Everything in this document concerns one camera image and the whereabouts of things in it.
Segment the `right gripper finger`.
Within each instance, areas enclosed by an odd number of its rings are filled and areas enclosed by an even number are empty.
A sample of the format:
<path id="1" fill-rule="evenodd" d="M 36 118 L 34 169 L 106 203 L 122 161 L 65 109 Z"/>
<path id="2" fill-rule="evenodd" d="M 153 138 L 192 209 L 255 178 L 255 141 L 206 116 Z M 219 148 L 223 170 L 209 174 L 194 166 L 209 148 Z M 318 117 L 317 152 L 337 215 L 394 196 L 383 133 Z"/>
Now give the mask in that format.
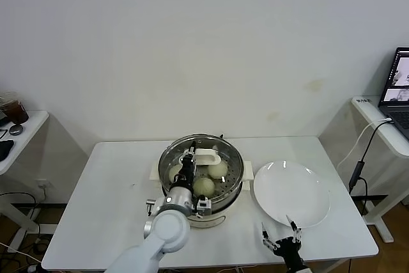
<path id="1" fill-rule="evenodd" d="M 293 221 L 288 215 L 286 215 L 286 218 L 289 222 L 289 225 L 291 226 L 291 229 L 293 230 L 293 243 L 301 243 L 301 238 L 302 238 L 302 230 L 296 225 L 295 221 Z"/>
<path id="2" fill-rule="evenodd" d="M 261 223 L 261 234 L 262 234 L 263 245 L 267 247 L 270 251 L 276 251 L 278 246 L 275 244 L 275 242 L 272 242 L 270 240 L 268 231 L 265 228 L 265 225 L 263 222 Z"/>

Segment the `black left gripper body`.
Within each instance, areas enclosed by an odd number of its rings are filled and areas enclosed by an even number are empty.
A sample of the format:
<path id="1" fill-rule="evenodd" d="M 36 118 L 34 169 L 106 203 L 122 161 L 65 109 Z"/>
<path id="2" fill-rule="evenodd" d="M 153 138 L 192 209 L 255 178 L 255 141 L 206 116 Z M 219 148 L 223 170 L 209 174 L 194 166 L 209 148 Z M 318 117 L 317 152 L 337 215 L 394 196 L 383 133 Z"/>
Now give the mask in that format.
<path id="1" fill-rule="evenodd" d="M 182 164 L 180 171 L 177 174 L 177 186 L 193 190 L 193 182 L 196 172 L 196 162 L 192 157 L 192 162 Z"/>

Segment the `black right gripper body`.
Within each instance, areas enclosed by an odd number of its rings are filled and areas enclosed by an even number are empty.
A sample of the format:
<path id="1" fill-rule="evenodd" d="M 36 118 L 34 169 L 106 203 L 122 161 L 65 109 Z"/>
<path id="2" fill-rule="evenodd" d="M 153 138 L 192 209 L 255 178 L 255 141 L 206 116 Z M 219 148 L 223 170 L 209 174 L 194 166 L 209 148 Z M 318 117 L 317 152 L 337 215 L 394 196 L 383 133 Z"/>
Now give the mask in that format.
<path id="1" fill-rule="evenodd" d="M 287 269 L 303 269 L 304 261 L 298 253 L 301 243 L 293 243 L 292 239 L 293 237 L 286 237 L 276 241 L 278 248 L 273 253 L 283 258 Z"/>

